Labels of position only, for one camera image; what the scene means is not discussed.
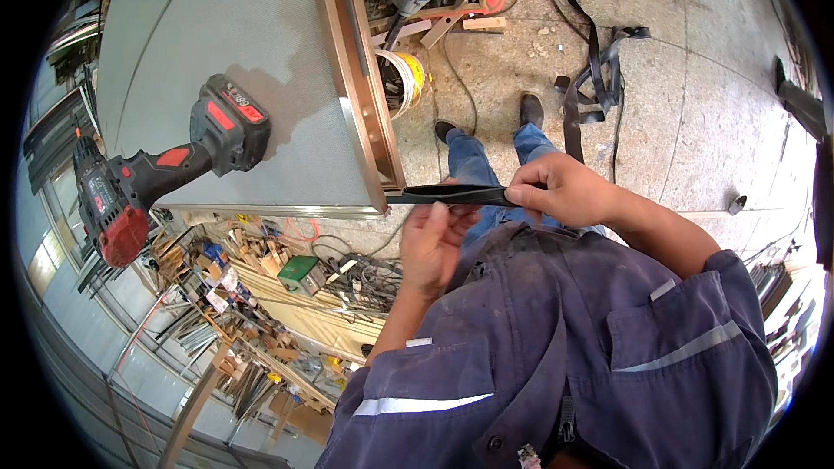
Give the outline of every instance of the green box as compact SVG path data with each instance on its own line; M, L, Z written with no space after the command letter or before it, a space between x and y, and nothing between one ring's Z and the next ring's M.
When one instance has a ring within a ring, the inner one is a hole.
M278 272L278 279L287 290L300 292L312 297L327 282L318 257L311 255L294 255Z

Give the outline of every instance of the jacket button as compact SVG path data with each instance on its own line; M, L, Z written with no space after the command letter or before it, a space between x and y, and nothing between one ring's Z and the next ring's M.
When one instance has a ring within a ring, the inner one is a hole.
M504 439L500 436L493 436L489 442L486 443L486 448L488 451L496 452L504 446Z

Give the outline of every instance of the blue jeans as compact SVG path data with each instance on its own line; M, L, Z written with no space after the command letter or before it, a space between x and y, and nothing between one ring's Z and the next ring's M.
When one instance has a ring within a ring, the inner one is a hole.
M463 185L494 185L500 186L498 176L490 167L486 159L484 146L474 136L469 136L460 129L452 129L446 134L446 145L449 146L449 176L457 179ZM519 164L525 165L549 152L559 152L538 127L526 124L513 135L513 146L519 157ZM506 221L526 221L536 225L523 209L506 206L486 205L480 209L480 221L472 226L464 235L463 245L468 246L491 228L495 228ZM542 218L543 225L554 225L559 228L565 226L549 215ZM605 235L602 225L588 226L587 231Z

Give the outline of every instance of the drill handle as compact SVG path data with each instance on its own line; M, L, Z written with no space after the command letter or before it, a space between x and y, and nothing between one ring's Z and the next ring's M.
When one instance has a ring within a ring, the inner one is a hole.
M113 173L130 204L148 211L160 197L212 170L214 162L200 143L187 143L158 155L139 151L112 162Z

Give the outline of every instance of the zipper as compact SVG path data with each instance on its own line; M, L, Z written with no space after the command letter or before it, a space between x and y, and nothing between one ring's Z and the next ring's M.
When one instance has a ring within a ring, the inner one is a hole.
M562 397L562 410L559 413L559 442L566 444L576 440L574 435L574 397L565 395Z

